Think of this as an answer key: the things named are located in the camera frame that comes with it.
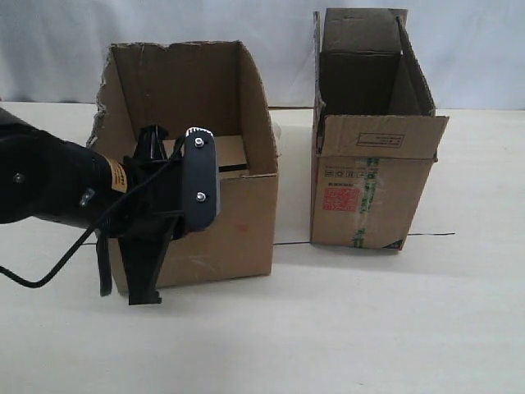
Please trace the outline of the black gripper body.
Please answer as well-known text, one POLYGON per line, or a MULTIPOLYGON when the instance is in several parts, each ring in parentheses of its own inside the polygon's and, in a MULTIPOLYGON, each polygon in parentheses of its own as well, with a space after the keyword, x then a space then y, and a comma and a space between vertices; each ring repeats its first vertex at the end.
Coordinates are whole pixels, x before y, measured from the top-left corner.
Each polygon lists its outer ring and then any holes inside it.
POLYGON ((124 157, 133 193, 125 203, 121 218, 123 234, 145 239, 166 237, 173 241, 184 234, 181 204, 181 138, 173 140, 167 152, 168 131, 159 125, 143 127, 133 155, 124 157))

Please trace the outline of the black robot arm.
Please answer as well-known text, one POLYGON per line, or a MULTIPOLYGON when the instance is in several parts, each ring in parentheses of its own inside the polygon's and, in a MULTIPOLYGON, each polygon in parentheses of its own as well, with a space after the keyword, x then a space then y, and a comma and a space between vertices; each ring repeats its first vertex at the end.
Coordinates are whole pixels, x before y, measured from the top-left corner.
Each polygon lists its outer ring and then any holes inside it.
POLYGON ((169 243, 182 235, 182 140, 141 131, 131 156, 114 160, 1 112, 1 221, 37 218, 97 239, 100 293, 112 292, 109 242, 121 253, 131 305, 158 305, 157 281, 169 243))

